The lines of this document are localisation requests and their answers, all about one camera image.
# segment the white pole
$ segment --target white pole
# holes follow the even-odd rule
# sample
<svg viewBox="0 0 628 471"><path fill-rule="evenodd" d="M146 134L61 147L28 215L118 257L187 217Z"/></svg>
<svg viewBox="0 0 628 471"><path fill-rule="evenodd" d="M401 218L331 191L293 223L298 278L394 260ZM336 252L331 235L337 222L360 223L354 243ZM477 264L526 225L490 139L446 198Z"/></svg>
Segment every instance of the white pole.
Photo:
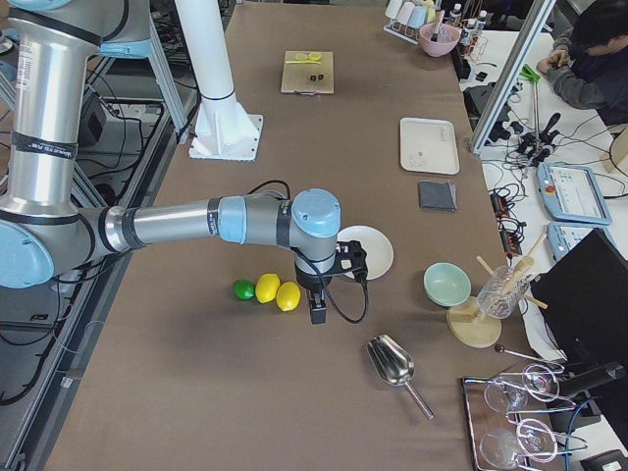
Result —
<svg viewBox="0 0 628 471"><path fill-rule="evenodd" d="M176 0L185 43L202 95L189 155L223 160L255 159L263 124L237 102L216 0Z"/></svg>

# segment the lemon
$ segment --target lemon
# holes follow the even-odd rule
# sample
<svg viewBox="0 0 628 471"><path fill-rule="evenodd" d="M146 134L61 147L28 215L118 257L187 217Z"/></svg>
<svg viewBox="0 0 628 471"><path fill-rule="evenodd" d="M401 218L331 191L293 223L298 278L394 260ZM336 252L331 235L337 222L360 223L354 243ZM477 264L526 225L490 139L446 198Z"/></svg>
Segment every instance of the lemon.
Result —
<svg viewBox="0 0 628 471"><path fill-rule="evenodd" d="M259 302L268 302L275 299L277 296L277 290L282 282L276 273L265 273L255 285L255 297Z"/></svg>
<svg viewBox="0 0 628 471"><path fill-rule="evenodd" d="M279 287L277 291L277 305L282 311L288 312L295 309L300 300L301 290L296 283L285 282Z"/></svg>

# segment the black mount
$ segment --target black mount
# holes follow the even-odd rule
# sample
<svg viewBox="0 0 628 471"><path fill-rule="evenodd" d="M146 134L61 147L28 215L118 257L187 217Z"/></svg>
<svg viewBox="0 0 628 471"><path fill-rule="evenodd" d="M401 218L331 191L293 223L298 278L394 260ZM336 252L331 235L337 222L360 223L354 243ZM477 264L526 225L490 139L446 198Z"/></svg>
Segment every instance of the black mount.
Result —
<svg viewBox="0 0 628 471"><path fill-rule="evenodd" d="M342 266L343 261L349 262L349 267ZM353 279L366 285L368 268L366 266L366 251L357 240L349 242L338 242L336 247L336 259L330 270L320 274L305 273L298 267L296 271L297 282L307 290L307 300L310 306L310 321L312 324L324 324L327 314L325 303L325 287L330 283L332 277L351 272Z"/></svg>

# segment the light green bowl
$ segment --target light green bowl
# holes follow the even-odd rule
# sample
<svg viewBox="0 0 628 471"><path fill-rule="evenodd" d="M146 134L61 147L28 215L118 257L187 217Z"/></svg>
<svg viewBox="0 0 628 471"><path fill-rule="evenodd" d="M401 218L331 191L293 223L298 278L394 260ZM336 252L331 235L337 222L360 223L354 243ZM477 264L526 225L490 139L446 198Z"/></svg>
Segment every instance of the light green bowl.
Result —
<svg viewBox="0 0 628 471"><path fill-rule="evenodd" d="M466 273L451 263L435 263L425 271L423 286L428 297L440 306L462 304L471 294Z"/></svg>

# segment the glass cup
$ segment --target glass cup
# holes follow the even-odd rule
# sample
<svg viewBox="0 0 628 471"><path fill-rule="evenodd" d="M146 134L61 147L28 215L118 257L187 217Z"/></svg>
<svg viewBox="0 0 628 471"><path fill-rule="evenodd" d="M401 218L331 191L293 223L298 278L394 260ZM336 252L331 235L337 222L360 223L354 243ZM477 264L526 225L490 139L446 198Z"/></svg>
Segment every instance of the glass cup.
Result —
<svg viewBox="0 0 628 471"><path fill-rule="evenodd" d="M496 319L508 317L530 287L526 278L518 277L511 268L497 267L478 294L480 310Z"/></svg>
<svg viewBox="0 0 628 471"><path fill-rule="evenodd" d="M537 468L528 466L525 458L548 463L559 454L555 433L537 419L524 419L515 430L489 431L480 442L480 452L496 469L528 470Z"/></svg>
<svg viewBox="0 0 628 471"><path fill-rule="evenodd" d="M552 402L562 399L566 407L559 409L526 410L528 398L533 397L540 402ZM531 363L521 373L504 372L491 378L484 389L484 399L495 412L510 414L518 412L540 413L558 410L571 410L573 400L559 395L558 378L546 365Z"/></svg>

